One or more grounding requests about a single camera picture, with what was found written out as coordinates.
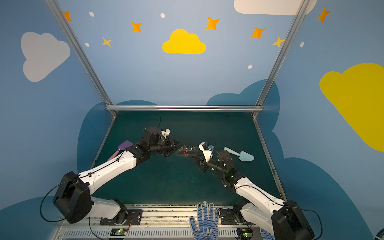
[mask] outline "green table surface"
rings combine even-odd
[[[186,146],[198,148],[201,142],[210,142],[217,145],[218,152],[228,147],[252,154],[255,159],[251,162],[242,162],[233,156],[235,168],[254,184],[280,197],[250,113],[119,112],[95,166],[106,162],[125,140],[137,143],[148,119],[155,113],[161,115],[160,128],[170,129],[174,139]],[[157,126],[158,122],[159,117],[154,116],[148,127]],[[191,157],[184,157],[184,153],[170,157],[152,155],[141,165],[104,184],[93,196],[118,199],[124,204],[169,205],[196,205],[203,201],[233,205],[242,199],[229,192],[210,169],[201,173],[198,165]]]

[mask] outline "blue dotted glove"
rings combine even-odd
[[[207,202],[203,205],[197,205],[197,217],[199,220],[199,228],[196,227],[195,218],[191,217],[189,223],[191,224],[193,237],[195,240],[217,240],[217,210],[214,204],[210,203],[208,207]]]
[[[275,240],[274,236],[272,236],[269,232],[265,231],[262,228],[260,228],[260,233],[262,235],[263,240]]]

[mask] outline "keychain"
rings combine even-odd
[[[189,147],[186,147],[186,146],[182,146],[180,147],[178,150],[181,151],[181,150],[184,150],[184,156],[185,157],[188,157],[189,156],[189,151],[193,151],[195,150],[195,146],[189,146]]]

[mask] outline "dark blue cloud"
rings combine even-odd
[[[323,223],[323,239],[371,239],[372,233],[360,212],[341,186],[322,168],[301,158],[284,158],[277,136],[272,132],[280,111],[280,96],[274,83],[257,121],[288,199],[301,208],[315,210]],[[304,213],[316,237],[320,234],[317,216]]]
[[[252,83],[240,94],[220,93],[208,100],[207,106],[254,106],[266,79]]]
[[[48,240],[55,223],[46,222],[40,217],[39,206],[42,199],[43,197],[37,197],[25,200],[0,210],[1,239]],[[44,200],[42,212],[46,219],[54,221],[59,219],[61,213],[52,204],[52,200],[53,196]]]
[[[105,103],[96,104],[88,111],[81,124],[77,143],[77,171],[86,171],[96,157],[100,145],[112,121],[112,114]]]
[[[118,103],[117,105],[157,105],[157,104],[144,101],[144,100],[129,100],[129,101]]]

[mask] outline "yellow cloud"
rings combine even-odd
[[[363,63],[329,72],[320,88],[364,142],[384,152],[384,67]]]
[[[206,48],[196,34],[184,29],[176,29],[170,35],[169,41],[163,43],[163,51],[166,53],[203,53]]]

